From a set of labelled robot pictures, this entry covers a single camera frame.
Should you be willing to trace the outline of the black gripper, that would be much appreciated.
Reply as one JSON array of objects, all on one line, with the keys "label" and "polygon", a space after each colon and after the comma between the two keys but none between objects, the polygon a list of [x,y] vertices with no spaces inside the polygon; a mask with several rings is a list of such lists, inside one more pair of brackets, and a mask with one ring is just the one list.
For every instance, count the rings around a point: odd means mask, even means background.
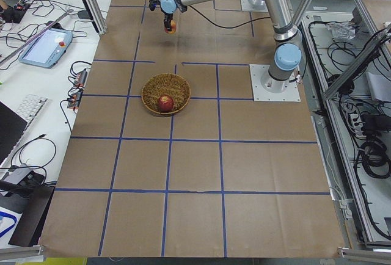
[{"label": "black gripper", "polygon": [[164,14],[164,30],[165,32],[171,32],[171,22],[173,20],[173,13]]}]

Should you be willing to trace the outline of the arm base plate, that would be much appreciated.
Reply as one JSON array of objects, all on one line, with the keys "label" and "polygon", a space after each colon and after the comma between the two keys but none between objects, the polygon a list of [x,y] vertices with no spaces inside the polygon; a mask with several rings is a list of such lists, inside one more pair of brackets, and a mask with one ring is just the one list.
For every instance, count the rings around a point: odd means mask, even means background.
[{"label": "arm base plate", "polygon": [[245,12],[262,12],[262,13],[268,13],[267,6],[263,6],[260,8],[253,7],[248,0],[241,0],[241,10]]},{"label": "arm base plate", "polygon": [[276,81],[269,75],[269,65],[250,64],[250,80],[254,101],[299,103],[301,101],[298,85],[290,82],[294,74],[286,81]]}]

